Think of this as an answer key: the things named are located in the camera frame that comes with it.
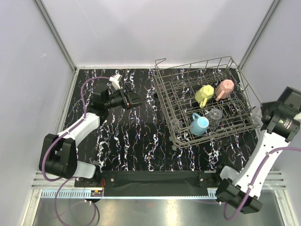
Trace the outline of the clear glass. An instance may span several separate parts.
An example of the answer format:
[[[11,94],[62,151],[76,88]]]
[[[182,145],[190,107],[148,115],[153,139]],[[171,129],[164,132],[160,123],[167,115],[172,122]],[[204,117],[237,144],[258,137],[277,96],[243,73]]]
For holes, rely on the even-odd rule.
[[[254,122],[256,122],[257,124],[259,124],[260,126],[263,125],[261,118],[262,118],[262,113],[261,113],[261,109],[258,106],[254,106],[251,109],[250,115],[253,119]]]
[[[182,129],[182,123],[177,118],[172,119],[170,121],[170,125],[171,125],[172,129],[174,130],[174,132],[176,132],[176,133],[179,133],[180,130]]]

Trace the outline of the pink mug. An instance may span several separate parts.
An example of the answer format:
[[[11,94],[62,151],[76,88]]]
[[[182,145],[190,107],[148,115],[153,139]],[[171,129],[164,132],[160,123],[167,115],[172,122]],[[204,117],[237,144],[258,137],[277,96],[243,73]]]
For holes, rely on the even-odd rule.
[[[215,90],[216,101],[226,99],[234,89],[234,82],[230,79],[223,80]]]

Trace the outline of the clear glass tumbler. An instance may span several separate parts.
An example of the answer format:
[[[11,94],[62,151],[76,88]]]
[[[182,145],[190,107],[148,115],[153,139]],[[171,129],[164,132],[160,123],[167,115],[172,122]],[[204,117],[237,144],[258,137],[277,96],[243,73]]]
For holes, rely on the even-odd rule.
[[[209,121],[209,129],[216,130],[222,120],[222,111],[218,108],[213,108],[209,111],[208,121]]]

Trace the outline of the yellow mug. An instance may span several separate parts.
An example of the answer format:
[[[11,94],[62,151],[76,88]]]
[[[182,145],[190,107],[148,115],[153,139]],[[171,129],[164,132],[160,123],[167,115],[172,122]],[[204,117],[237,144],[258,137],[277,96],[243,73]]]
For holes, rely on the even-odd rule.
[[[207,101],[214,95],[214,88],[211,85],[205,85],[195,94],[195,100],[200,108],[204,108]]]

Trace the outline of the blue mug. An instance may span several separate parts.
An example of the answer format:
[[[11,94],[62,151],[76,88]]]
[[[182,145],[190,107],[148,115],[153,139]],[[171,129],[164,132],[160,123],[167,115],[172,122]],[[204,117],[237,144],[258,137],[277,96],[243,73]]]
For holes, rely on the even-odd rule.
[[[192,114],[191,133],[195,136],[203,135],[209,127],[209,120],[197,113]]]

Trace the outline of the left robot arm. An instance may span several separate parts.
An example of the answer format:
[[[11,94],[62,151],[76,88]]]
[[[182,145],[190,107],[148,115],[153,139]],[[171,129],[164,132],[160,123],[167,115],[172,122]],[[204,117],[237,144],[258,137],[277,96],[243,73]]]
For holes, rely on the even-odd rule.
[[[113,93],[109,93],[107,89],[101,93],[93,93],[86,114],[64,131],[45,136],[39,162],[39,170],[43,176],[50,174],[58,179],[85,178],[89,186],[98,186],[101,175],[96,172],[97,166],[78,160],[78,145],[104,123],[109,109],[120,106],[128,110],[144,102],[145,98],[127,85]]]

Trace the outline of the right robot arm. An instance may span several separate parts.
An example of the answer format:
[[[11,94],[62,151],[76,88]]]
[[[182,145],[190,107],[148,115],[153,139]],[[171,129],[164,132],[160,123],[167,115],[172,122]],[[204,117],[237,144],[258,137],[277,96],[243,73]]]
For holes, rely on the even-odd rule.
[[[300,130],[300,91],[286,87],[277,101],[261,105],[261,113],[259,139],[245,167],[237,171],[223,164],[213,175],[217,200],[236,209],[229,220],[262,208],[258,199],[263,183],[282,151],[292,149],[289,144]]]

